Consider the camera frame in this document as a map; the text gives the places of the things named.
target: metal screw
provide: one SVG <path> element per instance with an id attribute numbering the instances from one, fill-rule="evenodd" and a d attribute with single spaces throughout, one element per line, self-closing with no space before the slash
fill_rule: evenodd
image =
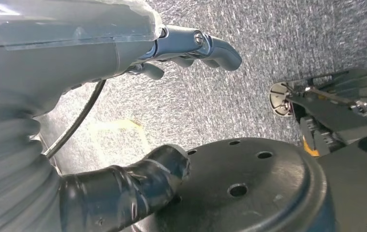
<path id="1" fill-rule="evenodd" d="M 195 43 L 197 45 L 203 44 L 203 35 L 202 35 L 202 33 L 200 33 L 200 32 L 195 33 Z"/>

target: black plastic disc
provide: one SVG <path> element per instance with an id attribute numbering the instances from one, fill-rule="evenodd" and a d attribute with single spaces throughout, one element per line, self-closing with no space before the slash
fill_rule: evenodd
<path id="1" fill-rule="evenodd" d="M 179 200 L 137 223 L 135 231 L 335 231 L 325 175 L 302 149 L 241 138 L 193 150 Z"/>

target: mounting hole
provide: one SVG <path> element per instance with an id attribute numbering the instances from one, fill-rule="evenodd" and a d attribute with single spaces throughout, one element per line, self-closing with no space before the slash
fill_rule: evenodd
<path id="1" fill-rule="evenodd" d="M 178 204 L 182 201 L 182 197 L 179 195 L 175 195 L 172 200 L 170 201 L 170 204 Z"/>
<path id="2" fill-rule="evenodd" d="M 240 141 L 236 140 L 229 143 L 229 145 L 236 145 L 236 144 L 240 144 Z"/>
<path id="3" fill-rule="evenodd" d="M 267 159 L 267 158 L 270 158 L 272 156 L 273 156 L 273 154 L 271 152 L 268 152 L 268 151 L 262 151 L 262 152 L 259 152 L 257 154 L 257 157 L 259 159 Z"/>
<path id="4" fill-rule="evenodd" d="M 197 152 L 196 150 L 188 151 L 188 155 L 193 155 L 193 154 L 195 154 L 196 152 Z"/>
<path id="5" fill-rule="evenodd" d="M 245 184 L 234 184 L 229 187 L 227 192 L 232 197 L 241 197 L 247 193 L 247 187 Z"/>

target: black tube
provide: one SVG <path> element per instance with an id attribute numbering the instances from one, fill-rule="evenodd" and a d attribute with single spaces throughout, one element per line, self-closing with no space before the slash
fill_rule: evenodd
<path id="1" fill-rule="evenodd" d="M 188 174 L 185 151 L 164 145 L 126 168 L 65 175 L 59 192 L 62 231 L 120 231 L 168 204 Z"/>

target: clear plastic cover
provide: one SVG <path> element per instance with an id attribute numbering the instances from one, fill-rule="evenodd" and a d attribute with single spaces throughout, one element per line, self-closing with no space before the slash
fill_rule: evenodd
<path id="1" fill-rule="evenodd" d="M 7 49 L 153 41 L 159 14 L 143 0 L 0 0 Z"/>

